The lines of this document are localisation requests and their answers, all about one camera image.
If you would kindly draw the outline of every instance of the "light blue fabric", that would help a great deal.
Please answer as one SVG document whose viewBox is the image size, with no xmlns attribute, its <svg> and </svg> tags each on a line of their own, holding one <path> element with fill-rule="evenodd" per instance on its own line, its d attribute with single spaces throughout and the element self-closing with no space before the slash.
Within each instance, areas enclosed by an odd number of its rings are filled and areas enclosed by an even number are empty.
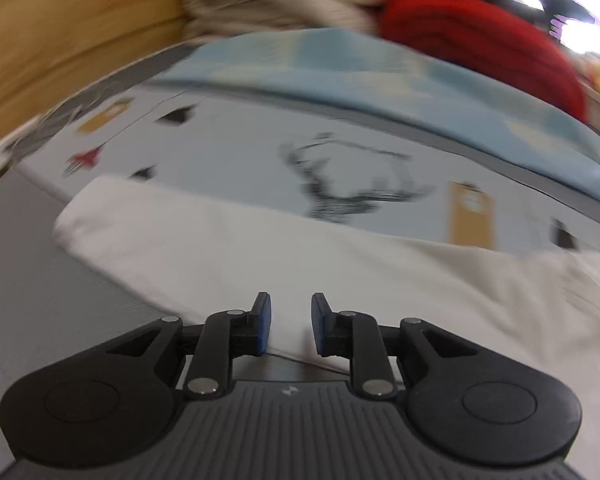
<svg viewBox="0 0 600 480">
<path fill-rule="evenodd" d="M 256 32 L 199 48 L 156 76 L 355 108 L 464 142 L 600 200 L 600 137 L 525 92 L 348 30 Z"/>
</svg>

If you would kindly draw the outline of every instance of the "red cloth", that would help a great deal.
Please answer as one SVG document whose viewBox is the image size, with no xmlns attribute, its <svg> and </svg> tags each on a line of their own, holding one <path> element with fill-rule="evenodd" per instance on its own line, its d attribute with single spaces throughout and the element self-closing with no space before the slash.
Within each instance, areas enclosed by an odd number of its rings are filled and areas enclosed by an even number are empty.
<svg viewBox="0 0 600 480">
<path fill-rule="evenodd" d="M 380 34 L 519 88 L 586 122 L 577 73 L 547 34 L 482 0 L 388 0 Z"/>
</svg>

